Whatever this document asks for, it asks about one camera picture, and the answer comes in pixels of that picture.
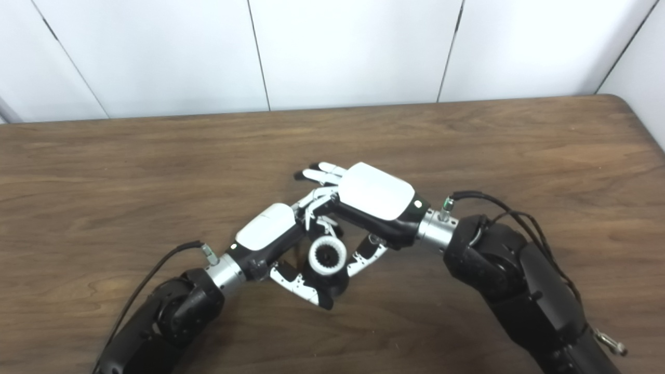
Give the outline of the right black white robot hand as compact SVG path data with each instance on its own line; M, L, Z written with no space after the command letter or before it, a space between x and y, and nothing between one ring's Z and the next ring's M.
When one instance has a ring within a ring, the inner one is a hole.
M369 164L357 163L349 169L330 163L314 163L293 175L320 186L298 202L297 215L306 231L321 216L335 215L375 236L368 241L373 249L368 257L359 250L346 266L350 277L374 263L387 249L413 246L418 227L430 210L411 184Z

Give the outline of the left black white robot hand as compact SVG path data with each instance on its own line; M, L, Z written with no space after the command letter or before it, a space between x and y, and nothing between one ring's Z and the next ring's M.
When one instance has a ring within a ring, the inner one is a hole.
M242 282L259 282L267 277L287 291L311 304L331 310L334 301L325 290L321 278L332 277L344 267L346 246L341 241L342 231L335 222L320 216L311 225L298 219L294 209L276 203L262 211L237 234L234 242L219 259L224 270L214 275L216 285L223 291L234 289ZM280 257L305 237L312 241L305 275Z

